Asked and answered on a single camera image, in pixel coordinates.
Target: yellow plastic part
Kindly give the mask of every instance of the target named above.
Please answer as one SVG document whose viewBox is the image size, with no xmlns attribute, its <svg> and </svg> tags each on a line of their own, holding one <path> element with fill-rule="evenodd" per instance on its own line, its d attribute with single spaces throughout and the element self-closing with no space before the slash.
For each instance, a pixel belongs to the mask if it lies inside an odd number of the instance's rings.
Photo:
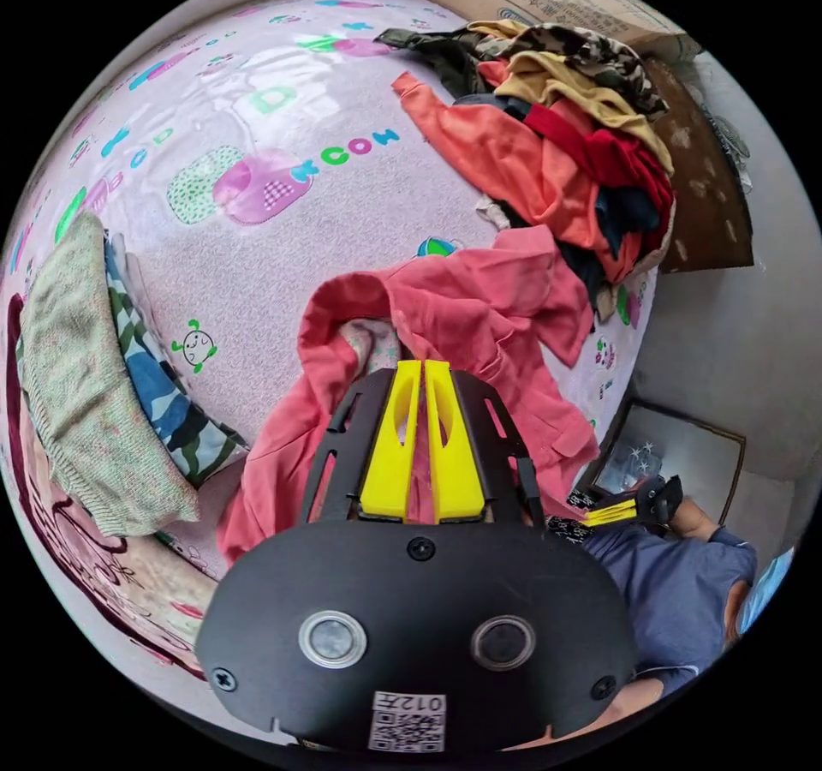
<svg viewBox="0 0 822 771">
<path fill-rule="evenodd" d="M 417 436 L 421 371 L 422 363 L 419 360 L 400 360 L 396 364 L 394 382 L 360 494 L 360 508 L 371 517 L 406 520 Z M 400 429 L 406 420 L 405 436 L 401 439 Z"/>
<path fill-rule="evenodd" d="M 593 528 L 597 525 L 607 523 L 617 523 L 620 520 L 630 520 L 636 517 L 636 501 L 627 499 L 623 503 L 610 505 L 608 508 L 601 508 L 599 511 L 589 511 L 584 520 L 580 520 L 582 525 Z"/>
<path fill-rule="evenodd" d="M 447 362 L 426 360 L 426 404 L 434 522 L 478 517 L 485 496 Z"/>
</svg>

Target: qr code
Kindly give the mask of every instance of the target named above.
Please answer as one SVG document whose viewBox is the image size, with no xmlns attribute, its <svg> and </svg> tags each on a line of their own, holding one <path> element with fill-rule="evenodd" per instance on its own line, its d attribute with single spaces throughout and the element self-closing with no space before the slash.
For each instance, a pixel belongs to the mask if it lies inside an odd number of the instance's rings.
<svg viewBox="0 0 822 771">
<path fill-rule="evenodd" d="M 444 714 L 374 711 L 371 740 L 375 751 L 433 754 L 445 750 Z"/>
</svg>

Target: person's arm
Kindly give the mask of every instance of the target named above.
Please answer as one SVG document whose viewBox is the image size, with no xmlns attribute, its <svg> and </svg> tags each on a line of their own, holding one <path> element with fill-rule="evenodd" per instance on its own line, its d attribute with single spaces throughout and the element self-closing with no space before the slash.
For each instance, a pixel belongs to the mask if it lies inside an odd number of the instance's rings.
<svg viewBox="0 0 822 771">
<path fill-rule="evenodd" d="M 719 530 L 719 526 L 690 497 L 682 500 L 668 524 L 671 531 L 683 539 L 693 537 L 703 542 L 708 542 Z"/>
<path fill-rule="evenodd" d="M 653 705 L 662 696 L 662 691 L 663 685 L 661 680 L 655 678 L 637 679 L 622 688 L 614 697 L 611 705 L 609 705 L 590 726 L 585 726 L 579 731 L 574 731 L 572 734 L 559 738 L 553 738 L 551 736 L 551 726 L 548 726 L 544 737 L 535 739 L 530 743 L 515 745 L 506 750 L 513 751 L 519 750 L 520 748 L 536 748 L 538 745 L 558 743 L 564 739 L 572 739 L 573 737 L 579 737 L 582 734 L 596 731 L 598 728 L 604 728 L 611 723 L 629 717 L 631 714 L 636 714 L 637 711 L 641 711 L 649 705 Z"/>
</svg>

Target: screw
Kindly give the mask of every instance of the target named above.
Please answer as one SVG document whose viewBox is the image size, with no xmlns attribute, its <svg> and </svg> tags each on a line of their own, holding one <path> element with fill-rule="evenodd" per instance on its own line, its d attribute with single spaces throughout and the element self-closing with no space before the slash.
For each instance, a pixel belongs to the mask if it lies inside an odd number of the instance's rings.
<svg viewBox="0 0 822 771">
<path fill-rule="evenodd" d="M 234 691 L 237 688 L 237 680 L 234 674 L 225 668 L 215 668 L 211 672 L 211 684 L 221 691 Z"/>
<path fill-rule="evenodd" d="M 418 563 L 424 563 L 434 556 L 437 547 L 427 537 L 414 537 L 408 544 L 408 556 Z"/>
<path fill-rule="evenodd" d="M 591 689 L 591 696 L 595 700 L 604 700 L 606 697 L 611 696 L 611 694 L 614 693 L 614 689 L 616 687 L 617 679 L 609 674 L 606 677 L 598 679 L 593 684 L 593 688 Z"/>
</svg>

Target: blue shirt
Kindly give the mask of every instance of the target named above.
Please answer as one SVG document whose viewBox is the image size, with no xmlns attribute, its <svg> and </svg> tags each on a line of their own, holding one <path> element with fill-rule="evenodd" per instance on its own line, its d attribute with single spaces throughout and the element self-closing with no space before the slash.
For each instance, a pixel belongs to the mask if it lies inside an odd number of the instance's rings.
<svg viewBox="0 0 822 771">
<path fill-rule="evenodd" d="M 638 524 L 602 530 L 583 543 L 628 604 L 639 662 L 663 694 L 705 671 L 723 652 L 730 587 L 753 584 L 756 552 L 720 528 L 709 542 L 663 540 Z"/>
</svg>

